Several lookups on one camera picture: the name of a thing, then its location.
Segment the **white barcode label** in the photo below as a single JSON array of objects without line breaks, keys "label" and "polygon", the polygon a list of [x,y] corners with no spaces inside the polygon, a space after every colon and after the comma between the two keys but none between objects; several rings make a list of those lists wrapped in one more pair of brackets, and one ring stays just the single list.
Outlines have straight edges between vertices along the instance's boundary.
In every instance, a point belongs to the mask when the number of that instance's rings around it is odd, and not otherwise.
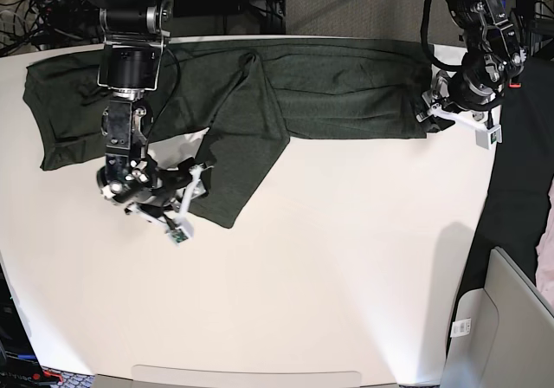
[{"label": "white barcode label", "polygon": [[451,326],[450,337],[458,338],[469,335],[471,332],[471,324],[472,320],[470,318],[454,321]]}]

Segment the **grey plastic bin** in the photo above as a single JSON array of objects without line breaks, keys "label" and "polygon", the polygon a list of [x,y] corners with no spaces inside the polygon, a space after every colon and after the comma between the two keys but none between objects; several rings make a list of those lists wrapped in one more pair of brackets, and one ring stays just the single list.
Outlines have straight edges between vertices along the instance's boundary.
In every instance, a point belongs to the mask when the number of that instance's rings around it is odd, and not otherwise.
[{"label": "grey plastic bin", "polygon": [[553,309],[502,248],[484,287],[458,302],[455,320],[468,318],[470,334],[450,337],[441,387],[553,386]]}]

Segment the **black box with red logo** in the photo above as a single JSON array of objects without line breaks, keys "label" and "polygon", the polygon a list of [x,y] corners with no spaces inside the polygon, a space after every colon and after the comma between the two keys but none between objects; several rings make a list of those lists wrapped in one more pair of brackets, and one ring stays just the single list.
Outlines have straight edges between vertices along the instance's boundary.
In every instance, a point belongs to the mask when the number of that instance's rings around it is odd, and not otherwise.
[{"label": "black box with red logo", "polygon": [[40,365],[1,271],[1,386],[59,387],[62,383],[59,372]]}]

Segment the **green long-sleeve T-shirt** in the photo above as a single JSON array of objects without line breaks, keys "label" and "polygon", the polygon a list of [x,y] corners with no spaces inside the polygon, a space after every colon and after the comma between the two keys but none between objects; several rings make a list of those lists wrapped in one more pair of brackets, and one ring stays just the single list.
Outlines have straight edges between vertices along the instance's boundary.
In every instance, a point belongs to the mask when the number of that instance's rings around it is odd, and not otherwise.
[{"label": "green long-sleeve T-shirt", "polygon": [[149,101],[155,140],[203,132],[207,197],[190,210],[231,228],[290,138],[422,139],[432,69],[413,42],[248,39],[171,45]]}]

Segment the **dark grey cloth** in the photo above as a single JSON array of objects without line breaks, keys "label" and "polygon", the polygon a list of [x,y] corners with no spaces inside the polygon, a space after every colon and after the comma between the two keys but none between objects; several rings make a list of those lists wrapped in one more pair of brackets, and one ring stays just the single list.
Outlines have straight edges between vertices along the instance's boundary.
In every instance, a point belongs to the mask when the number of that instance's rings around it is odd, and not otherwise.
[{"label": "dark grey cloth", "polygon": [[553,64],[529,58],[519,88],[500,113],[503,140],[496,148],[486,201],[456,295],[483,288],[492,249],[501,247],[533,280],[536,247],[551,209],[553,180]]}]

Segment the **black table leg frame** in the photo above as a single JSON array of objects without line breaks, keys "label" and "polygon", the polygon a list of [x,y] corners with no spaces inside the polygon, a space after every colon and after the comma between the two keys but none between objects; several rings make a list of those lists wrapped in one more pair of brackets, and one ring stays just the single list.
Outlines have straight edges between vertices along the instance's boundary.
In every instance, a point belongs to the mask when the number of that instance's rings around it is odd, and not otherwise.
[{"label": "black table leg frame", "polygon": [[287,0],[251,0],[248,11],[259,23],[263,35],[283,36],[287,33]]}]

